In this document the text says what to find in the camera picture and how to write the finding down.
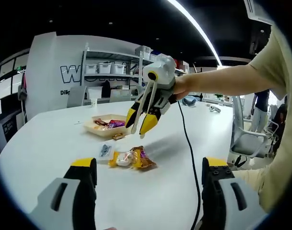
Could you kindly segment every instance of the computer monitor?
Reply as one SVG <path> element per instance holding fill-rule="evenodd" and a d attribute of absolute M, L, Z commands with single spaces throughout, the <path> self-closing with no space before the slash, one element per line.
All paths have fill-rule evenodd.
<path fill-rule="evenodd" d="M 1 98 L 2 114 L 11 114 L 21 109 L 21 102 L 18 100 L 18 93 L 10 94 Z"/>

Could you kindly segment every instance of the ceiling light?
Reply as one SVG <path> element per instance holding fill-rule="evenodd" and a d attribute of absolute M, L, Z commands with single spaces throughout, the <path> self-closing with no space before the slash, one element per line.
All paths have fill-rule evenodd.
<path fill-rule="evenodd" d="M 181 13 L 184 14 L 184 16 L 186 16 L 186 18 L 193 24 L 193 26 L 199 31 L 200 35 L 203 37 L 203 39 L 205 40 L 205 42 L 208 44 L 209 48 L 211 49 L 213 55 L 215 56 L 218 65 L 222 66 L 222 62 L 220 61 L 218 54 L 216 52 L 216 50 L 214 49 L 214 46 L 212 45 L 211 41 L 209 40 L 209 38 L 207 37 L 207 35 L 204 33 L 204 31 L 202 30 L 202 28 L 200 27 L 200 25 L 196 22 L 196 20 L 189 14 L 189 12 L 176 0 L 167 0 L 169 1 L 171 4 L 173 4 L 174 7 L 176 7 Z"/>

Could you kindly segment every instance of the white table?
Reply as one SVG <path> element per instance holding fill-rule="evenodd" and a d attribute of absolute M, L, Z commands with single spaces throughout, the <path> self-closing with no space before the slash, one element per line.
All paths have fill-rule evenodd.
<path fill-rule="evenodd" d="M 74 160 L 95 155 L 93 150 L 102 139 L 87 133 L 84 121 L 94 115 L 126 115 L 132 105 L 120 102 L 51 111 L 23 126 L 0 155 L 0 173 L 21 209 L 31 212 L 40 192 L 56 177 L 63 177 Z M 233 111 L 219 107 L 221 113 L 211 113 L 201 102 L 193 108 L 182 106 L 200 188 L 202 158 L 227 160 L 229 153 Z M 177 103 L 144 139 L 135 134 L 119 143 L 122 150 L 143 145 L 158 168 L 140 172 L 98 164 L 97 229 L 190 229 L 198 199 Z"/>

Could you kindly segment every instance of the beige sleeve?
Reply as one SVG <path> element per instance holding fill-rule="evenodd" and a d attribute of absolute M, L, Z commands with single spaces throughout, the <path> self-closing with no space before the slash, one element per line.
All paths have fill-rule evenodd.
<path fill-rule="evenodd" d="M 269 42 L 249 65 L 256 69 L 262 77 L 271 80 L 277 85 L 277 87 L 270 90 L 281 100 L 286 95 L 284 74 L 286 65 L 276 33 L 280 32 L 273 26 L 271 28 Z"/>

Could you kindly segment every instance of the ceiling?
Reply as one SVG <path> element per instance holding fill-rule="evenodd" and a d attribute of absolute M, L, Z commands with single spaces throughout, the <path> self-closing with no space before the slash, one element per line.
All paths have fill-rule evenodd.
<path fill-rule="evenodd" d="M 252 59 L 267 43 L 270 27 L 249 20 L 243 0 L 178 1 L 203 28 L 219 56 Z M 0 12 L 4 19 L 0 20 L 0 62 L 29 48 L 35 35 L 56 31 L 57 35 L 116 38 L 196 62 L 197 66 L 216 65 L 215 60 L 200 58 L 212 56 L 210 49 L 167 0 L 18 1 L 0 3 Z"/>

